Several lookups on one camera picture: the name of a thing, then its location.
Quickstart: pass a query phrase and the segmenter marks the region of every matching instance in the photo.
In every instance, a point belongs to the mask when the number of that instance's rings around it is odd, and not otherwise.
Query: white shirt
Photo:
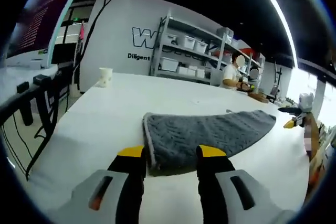
[[[241,74],[239,73],[238,69],[233,64],[227,65],[223,69],[223,72],[224,72],[223,80],[230,79],[233,81],[239,81],[239,78],[241,77]],[[237,89],[236,87],[226,86],[223,84],[223,82],[221,82],[220,87],[232,90]]]

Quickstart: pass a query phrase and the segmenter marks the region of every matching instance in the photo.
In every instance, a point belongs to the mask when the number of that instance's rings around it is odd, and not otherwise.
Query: white table
[[[21,83],[28,81],[29,85],[31,85],[33,84],[33,78],[39,74],[53,78],[57,70],[57,65],[51,65],[50,68],[40,70],[24,67],[0,68],[0,105],[17,94],[16,87]]]
[[[298,210],[305,198],[309,160],[303,129],[283,129],[290,119],[263,104],[217,87],[186,81],[114,73],[109,88],[90,88],[61,118],[30,175],[30,195],[43,210],[59,207],[72,189],[118,151],[143,144],[145,113],[211,115],[256,109],[277,117],[272,130],[230,158],[265,185],[283,209]],[[196,172],[145,179],[140,223],[203,223]]]

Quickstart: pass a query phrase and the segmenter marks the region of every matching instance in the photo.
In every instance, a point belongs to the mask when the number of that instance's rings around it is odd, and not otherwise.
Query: black ceiling
[[[287,35],[269,0],[165,0],[194,10],[234,30],[237,38],[262,52],[269,61],[291,66]],[[297,55],[333,73],[327,53],[327,35],[308,0],[277,0],[293,35]]]

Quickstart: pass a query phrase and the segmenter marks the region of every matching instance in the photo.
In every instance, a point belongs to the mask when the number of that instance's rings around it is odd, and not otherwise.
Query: person
[[[248,85],[241,81],[242,75],[238,71],[239,65],[237,64],[237,58],[240,55],[242,55],[240,52],[234,52],[232,54],[232,63],[223,69],[224,75],[220,85],[222,88],[231,90],[237,90],[238,88],[245,91],[250,89]]]

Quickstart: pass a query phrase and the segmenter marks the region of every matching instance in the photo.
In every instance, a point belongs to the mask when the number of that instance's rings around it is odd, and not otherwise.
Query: gray towel
[[[226,115],[177,116],[147,113],[143,118],[152,169],[196,167],[200,144],[231,157],[250,147],[274,126],[275,116],[261,110]]]

